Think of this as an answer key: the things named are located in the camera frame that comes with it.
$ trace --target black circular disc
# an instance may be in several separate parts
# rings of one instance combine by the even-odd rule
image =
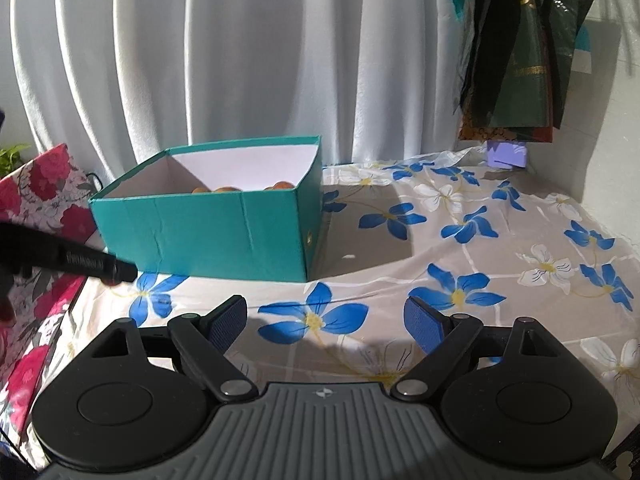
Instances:
[[[456,439],[486,460],[555,468],[597,458],[617,423],[615,402],[577,360],[505,359],[456,379],[440,413]]]
[[[207,414],[203,391],[146,357],[76,358],[36,400],[33,427],[50,458],[108,473],[183,449]]]
[[[500,390],[495,400],[506,416],[526,424],[549,424],[571,409],[569,396],[546,383],[510,384]]]
[[[82,394],[78,400],[78,411],[94,424],[119,426],[144,416],[152,404],[153,397],[142,386],[108,383]]]

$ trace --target metal rivet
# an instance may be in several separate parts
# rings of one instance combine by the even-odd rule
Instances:
[[[428,387],[418,379],[406,379],[396,384],[396,390],[402,395],[414,396],[421,395],[428,390]]]
[[[220,391],[229,397],[237,397],[248,394],[251,391],[251,383],[242,379],[225,381],[220,386]]]

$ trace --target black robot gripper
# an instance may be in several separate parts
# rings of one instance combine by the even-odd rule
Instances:
[[[224,357],[246,325],[242,297],[161,328],[116,320],[34,404],[51,460],[41,478],[612,478],[598,460],[616,405],[535,319],[490,327],[408,298],[404,322],[426,356],[389,393],[270,383],[260,394]],[[499,362],[478,369],[482,357]]]

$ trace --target blue flower print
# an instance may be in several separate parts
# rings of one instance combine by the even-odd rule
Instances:
[[[331,300],[331,289],[326,284],[318,282],[306,297],[306,304],[287,301],[263,305],[258,309],[258,313],[293,316],[298,320],[279,321],[261,326],[258,334],[272,343],[290,345],[300,341],[309,330],[330,334],[350,334],[362,326],[369,311],[367,305],[345,303],[325,313],[326,306],[331,303]]]
[[[429,264],[427,272],[440,283],[444,292],[433,290],[425,286],[417,286],[409,296],[417,296],[436,310],[447,310],[451,307],[462,307],[466,304],[478,306],[492,306],[505,300],[504,296],[480,289],[489,285],[489,277],[482,272],[460,276],[458,279],[453,274],[442,270],[440,267]]]
[[[580,264],[580,271],[593,285],[599,286],[605,294],[609,294],[613,303],[621,303],[629,312],[633,312],[629,298],[633,299],[634,295],[626,288],[622,279],[616,275],[611,264],[602,266],[602,277],[598,275],[596,269],[587,267],[585,264]]]
[[[427,218],[416,213],[405,214],[411,211],[414,205],[410,202],[404,202],[391,206],[388,213],[371,213],[363,215],[360,218],[358,227],[360,229],[371,229],[386,222],[386,228],[389,232],[399,240],[407,240],[407,225],[420,224],[426,222]]]
[[[334,202],[334,200],[338,198],[338,195],[340,195],[340,191],[337,189],[325,193],[322,196],[322,211],[327,213],[337,213],[347,207],[347,205],[342,202]]]
[[[491,198],[497,198],[498,200],[509,199],[511,207],[518,211],[526,211],[526,209],[516,202],[516,200],[520,198],[520,194],[508,180],[501,183],[500,186],[498,186],[498,189],[491,193]]]
[[[469,213],[463,218],[462,224],[445,225],[440,231],[440,236],[443,238],[449,238],[453,236],[459,244],[468,243],[471,238],[476,234],[476,231],[480,231],[482,236],[489,238],[497,238],[498,233],[491,229],[491,224],[486,218],[480,215],[486,213],[486,206],[483,205],[475,213]]]
[[[385,170],[395,170],[392,173],[394,180],[400,180],[404,177],[412,177],[422,171],[425,166],[433,166],[433,162],[414,162],[413,164],[394,164],[387,166]]]
[[[158,275],[152,272],[141,274],[136,280],[137,294],[129,307],[129,317],[133,318],[136,326],[141,326],[148,316],[149,302],[151,308],[160,317],[167,317],[171,314],[174,306],[171,303],[171,296],[166,294],[170,290],[180,285],[188,276],[178,276],[173,274],[156,285]]]
[[[448,176],[450,180],[457,182],[458,177],[461,176],[464,178],[469,184],[473,184],[474,186],[480,186],[480,183],[474,177],[475,173],[473,171],[462,171],[460,168],[456,168],[455,166],[450,166],[449,168],[431,168],[433,173],[437,173],[439,175]]]
[[[587,231],[587,229],[575,220],[571,220],[571,229],[567,229],[564,234],[571,238],[576,245],[580,245],[580,247],[595,244],[605,251],[612,248],[613,243],[616,241],[615,238],[604,238],[599,232],[593,230]]]

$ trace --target red floral bag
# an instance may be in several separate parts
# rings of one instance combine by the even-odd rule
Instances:
[[[96,231],[88,206],[93,186],[64,144],[0,180],[0,220],[59,234],[80,243]],[[9,300],[15,324],[0,328],[0,427],[20,442],[52,340],[81,276],[34,269],[16,278]],[[0,450],[7,450],[5,442]]]

